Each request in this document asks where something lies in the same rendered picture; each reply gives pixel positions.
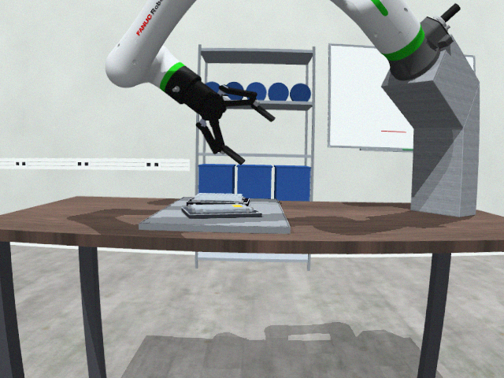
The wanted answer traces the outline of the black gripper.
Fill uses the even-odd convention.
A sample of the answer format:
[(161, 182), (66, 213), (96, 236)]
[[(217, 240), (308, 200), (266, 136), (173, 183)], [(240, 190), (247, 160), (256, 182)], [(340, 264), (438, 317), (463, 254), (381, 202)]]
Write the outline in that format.
[[(248, 97), (250, 99), (224, 101), (222, 94), (226, 93), (230, 95)], [(256, 99), (257, 95), (258, 94), (256, 92), (231, 88), (225, 84), (220, 85), (219, 91), (216, 93), (199, 80), (189, 88), (183, 98), (183, 103), (202, 117), (202, 119), (196, 123), (196, 127), (204, 135), (212, 152), (214, 154), (217, 154), (218, 152), (221, 154), (227, 154), (230, 158), (241, 165), (244, 163), (245, 159), (224, 144), (219, 119), (221, 119), (226, 107), (228, 106), (251, 106), (251, 108), (256, 110), (270, 122), (274, 121), (275, 117), (259, 106), (260, 102)], [(214, 137), (206, 125), (206, 120), (209, 121), (210, 127), (213, 129)]]

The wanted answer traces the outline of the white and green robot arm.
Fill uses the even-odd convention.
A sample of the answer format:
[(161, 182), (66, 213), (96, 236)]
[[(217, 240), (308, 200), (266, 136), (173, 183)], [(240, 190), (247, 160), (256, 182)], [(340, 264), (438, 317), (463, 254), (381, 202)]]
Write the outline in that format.
[[(441, 17), (425, 17), (420, 23), (404, 0), (330, 1), (385, 56), (397, 80), (415, 79), (437, 62), (440, 49), (453, 42), (446, 22), (461, 9), (454, 3)], [(106, 59), (109, 80), (123, 88), (152, 83), (184, 104), (189, 88), (202, 78), (178, 61), (163, 44), (195, 2), (148, 0)]]

